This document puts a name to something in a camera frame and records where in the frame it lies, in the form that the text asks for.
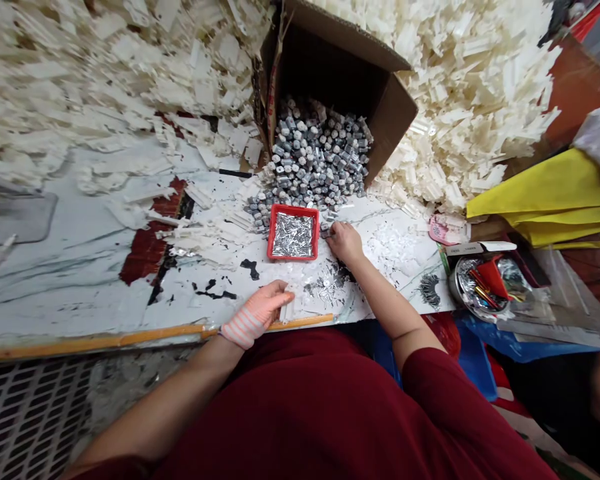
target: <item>pile of white plastic parts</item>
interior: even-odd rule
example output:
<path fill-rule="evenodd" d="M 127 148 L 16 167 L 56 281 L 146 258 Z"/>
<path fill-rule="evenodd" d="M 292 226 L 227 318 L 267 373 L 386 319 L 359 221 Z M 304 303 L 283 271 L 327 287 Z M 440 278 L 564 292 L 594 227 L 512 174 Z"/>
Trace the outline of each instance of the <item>pile of white plastic parts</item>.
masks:
<path fill-rule="evenodd" d="M 419 115 L 369 194 L 414 215 L 421 202 L 459 212 L 501 182 L 498 162 L 533 154 L 561 49 L 538 42 L 543 0 L 310 0 L 366 29 L 412 66 L 401 73 Z"/>
<path fill-rule="evenodd" d="M 532 154 L 559 113 L 547 108 L 560 49 L 537 46 L 551 18 L 543 0 L 311 1 L 413 67 L 400 76 L 420 113 L 369 191 L 413 216 L 433 204 L 460 212 L 501 181 L 498 162 Z M 152 129 L 171 160 L 178 139 L 156 112 L 188 143 L 256 164 L 252 58 L 274 10 L 266 0 L 0 0 L 0 176 L 40 187 L 69 148 L 123 150 Z M 218 132 L 200 115 L 220 117 Z M 106 193 L 153 168 L 87 165 L 78 187 Z"/>
<path fill-rule="evenodd" d="M 190 144 L 242 155 L 258 135 L 252 58 L 274 11 L 266 0 L 0 0 L 0 176 L 40 187 L 69 148 L 120 151 L 152 129 L 173 160 L 178 138 L 156 112 Z M 223 118 L 220 135 L 200 115 Z M 161 168 L 150 160 L 87 165 L 78 187 L 118 189 Z"/>

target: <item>hand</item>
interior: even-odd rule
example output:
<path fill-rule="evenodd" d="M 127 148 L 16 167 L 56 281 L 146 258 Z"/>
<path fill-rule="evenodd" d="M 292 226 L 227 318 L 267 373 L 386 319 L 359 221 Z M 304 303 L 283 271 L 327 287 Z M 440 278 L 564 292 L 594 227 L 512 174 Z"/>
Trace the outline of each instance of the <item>hand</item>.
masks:
<path fill-rule="evenodd" d="M 220 328 L 220 334 L 244 350 L 267 331 L 277 310 L 293 301 L 295 295 L 285 292 L 287 282 L 274 280 L 250 296 L 235 316 Z"/>
<path fill-rule="evenodd" d="M 362 239 L 352 225 L 344 222 L 334 222 L 331 226 L 331 237 L 327 244 L 333 254 L 342 260 L 346 266 L 354 264 L 365 257 L 362 252 Z"/>

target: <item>yellow cloth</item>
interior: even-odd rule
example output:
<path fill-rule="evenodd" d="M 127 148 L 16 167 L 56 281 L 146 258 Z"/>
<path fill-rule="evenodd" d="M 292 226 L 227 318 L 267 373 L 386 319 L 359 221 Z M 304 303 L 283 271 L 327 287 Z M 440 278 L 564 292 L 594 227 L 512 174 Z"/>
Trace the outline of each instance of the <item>yellow cloth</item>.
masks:
<path fill-rule="evenodd" d="M 556 243 L 553 248 L 555 250 L 600 248 L 600 240 L 591 242 Z"/>
<path fill-rule="evenodd" d="M 467 217 L 496 213 L 534 247 L 600 232 L 600 167 L 571 149 L 467 204 Z"/>

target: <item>white table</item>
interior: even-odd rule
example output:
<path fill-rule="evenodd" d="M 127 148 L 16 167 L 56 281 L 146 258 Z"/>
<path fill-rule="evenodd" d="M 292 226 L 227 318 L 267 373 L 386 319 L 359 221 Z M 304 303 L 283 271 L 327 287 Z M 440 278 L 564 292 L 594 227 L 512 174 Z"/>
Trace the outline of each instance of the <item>white table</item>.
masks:
<path fill-rule="evenodd" d="M 142 187 L 156 187 L 156 184 L 167 186 L 177 174 L 181 179 L 196 181 L 208 191 L 215 189 L 216 202 L 210 210 L 195 207 L 196 221 L 217 218 L 221 207 L 235 207 L 240 203 L 234 194 L 242 179 L 207 171 L 192 147 L 182 145 L 180 150 L 183 159 L 176 167 L 152 177 L 131 178 L 120 193 L 136 192 Z M 154 140 L 147 140 L 133 152 L 123 153 L 158 157 L 161 152 L 162 148 Z M 218 248 L 231 259 L 222 267 L 200 259 L 178 258 L 177 266 L 168 270 L 162 281 L 163 291 L 157 301 L 147 306 L 153 290 L 152 278 L 139 279 L 130 287 L 118 278 L 135 232 L 118 224 L 104 207 L 104 197 L 84 195 L 75 183 L 80 165 L 94 157 L 111 158 L 110 155 L 123 153 L 104 155 L 76 150 L 68 172 L 62 178 L 47 182 L 45 189 L 59 196 L 49 237 L 40 243 L 16 245 L 0 266 L 0 347 L 186 323 L 219 325 L 229 320 L 258 287 L 276 278 L 288 281 L 289 288 L 297 294 L 295 318 L 334 313 L 337 322 L 354 322 L 372 317 L 358 287 L 349 280 L 343 282 L 332 305 L 326 305 L 305 290 L 307 284 L 318 278 L 335 278 L 335 262 L 326 242 L 320 240 L 319 258 L 314 262 L 271 262 L 266 258 L 263 236 L 247 232 L 245 245 L 218 242 Z M 453 309 L 437 245 L 422 233 L 416 233 L 417 221 L 373 200 L 354 198 L 353 203 L 354 208 L 342 210 L 340 218 L 356 226 L 368 256 L 416 310 L 422 314 L 434 311 L 423 302 L 418 290 L 425 274 L 436 274 L 440 278 L 439 310 Z M 258 280 L 252 280 L 250 269 L 239 266 L 245 259 L 257 262 Z M 226 290 L 236 299 L 214 299 L 194 291 L 193 283 L 198 291 L 204 291 L 212 280 L 215 286 L 206 293 L 217 297 Z M 175 337 L 148 346 L 194 339 Z"/>

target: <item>person's left hand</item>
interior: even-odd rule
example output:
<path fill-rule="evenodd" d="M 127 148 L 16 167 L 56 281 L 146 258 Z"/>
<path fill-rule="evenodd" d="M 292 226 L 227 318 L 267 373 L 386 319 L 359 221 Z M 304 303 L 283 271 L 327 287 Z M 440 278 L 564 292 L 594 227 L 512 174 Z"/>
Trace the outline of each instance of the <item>person's left hand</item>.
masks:
<path fill-rule="evenodd" d="M 220 334 L 244 350 L 267 331 L 280 307 L 292 302 L 295 295 L 285 292 L 287 282 L 274 280 L 254 293 L 227 323 Z"/>

